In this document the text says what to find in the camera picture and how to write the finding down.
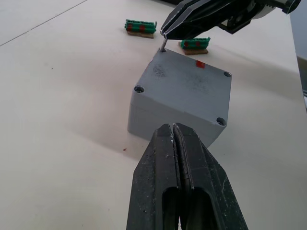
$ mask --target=red marking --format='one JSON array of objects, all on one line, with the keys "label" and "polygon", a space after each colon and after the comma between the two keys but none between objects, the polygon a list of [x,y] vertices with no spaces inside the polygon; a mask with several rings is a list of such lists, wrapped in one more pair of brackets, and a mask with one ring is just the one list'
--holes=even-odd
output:
[{"label": "red marking", "polygon": [[206,64],[203,63],[203,62],[201,62],[201,61],[196,61],[196,66],[197,66],[198,68],[204,69],[204,68],[206,67]]},{"label": "red marking", "polygon": [[144,25],[140,25],[139,29],[140,29],[140,32],[142,33],[145,30],[145,26]]},{"label": "red marking", "polygon": [[127,31],[132,31],[132,24],[127,25]]}]

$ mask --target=gray plastic box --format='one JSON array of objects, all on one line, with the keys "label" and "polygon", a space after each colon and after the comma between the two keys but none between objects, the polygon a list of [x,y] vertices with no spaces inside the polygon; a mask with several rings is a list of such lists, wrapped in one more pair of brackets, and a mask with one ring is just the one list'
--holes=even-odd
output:
[{"label": "gray plastic box", "polygon": [[158,51],[132,91],[128,131],[150,139],[165,123],[193,128],[206,147],[227,125],[231,74]]}]

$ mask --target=table surface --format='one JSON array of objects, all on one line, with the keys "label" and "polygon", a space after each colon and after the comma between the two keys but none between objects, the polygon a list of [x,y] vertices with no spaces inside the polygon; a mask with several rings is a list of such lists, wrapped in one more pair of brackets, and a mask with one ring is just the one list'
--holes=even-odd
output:
[{"label": "table surface", "polygon": [[[128,36],[124,23],[160,28],[173,6],[81,2],[0,4],[0,229],[125,229],[148,144],[127,132],[130,96],[163,38]],[[209,150],[249,229],[305,229],[307,115],[289,16],[203,36],[209,54],[193,58],[233,75],[228,126]]]}]

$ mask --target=black clamp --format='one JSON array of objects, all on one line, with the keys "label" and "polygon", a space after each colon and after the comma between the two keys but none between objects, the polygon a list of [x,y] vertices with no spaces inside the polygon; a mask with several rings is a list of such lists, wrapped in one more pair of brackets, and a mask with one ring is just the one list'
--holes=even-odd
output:
[{"label": "black clamp", "polygon": [[164,124],[137,165],[127,230],[247,230],[224,169],[195,131]]}]

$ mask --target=green connector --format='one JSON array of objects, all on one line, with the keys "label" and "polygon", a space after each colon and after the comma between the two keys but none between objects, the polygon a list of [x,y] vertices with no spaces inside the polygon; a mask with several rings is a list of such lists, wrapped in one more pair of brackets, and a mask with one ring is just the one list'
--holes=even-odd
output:
[{"label": "green connector", "polygon": [[193,38],[189,40],[182,40],[180,43],[183,49],[206,49],[209,45],[210,38]]},{"label": "green connector", "polygon": [[141,32],[147,34],[153,34],[156,31],[157,22],[142,22],[126,19],[125,28],[131,32]]}]

